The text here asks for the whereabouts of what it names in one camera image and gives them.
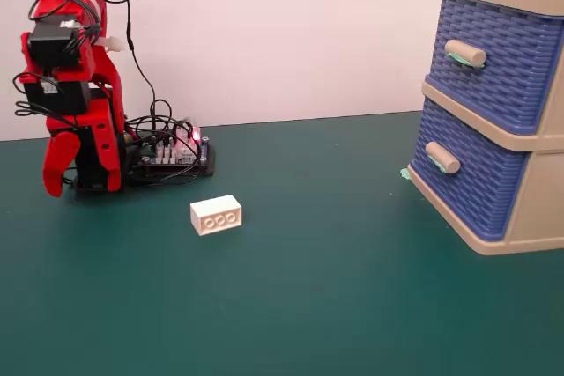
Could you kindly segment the red gripper black motor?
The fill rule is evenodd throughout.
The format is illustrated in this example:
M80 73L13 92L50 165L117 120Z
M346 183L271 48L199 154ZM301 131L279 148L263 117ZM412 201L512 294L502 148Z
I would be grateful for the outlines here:
M107 57L79 59L74 66L43 69L27 57L19 73L19 91L26 95L19 102L19 115L42 115L72 128L90 110L94 100L108 104L111 120L92 121L93 145L97 166L93 185L116 192L122 185L122 146L116 130L124 129L122 85L119 73ZM73 181L65 172L80 150L77 133L61 131L48 140L42 167L42 180L49 195L60 197L64 184Z

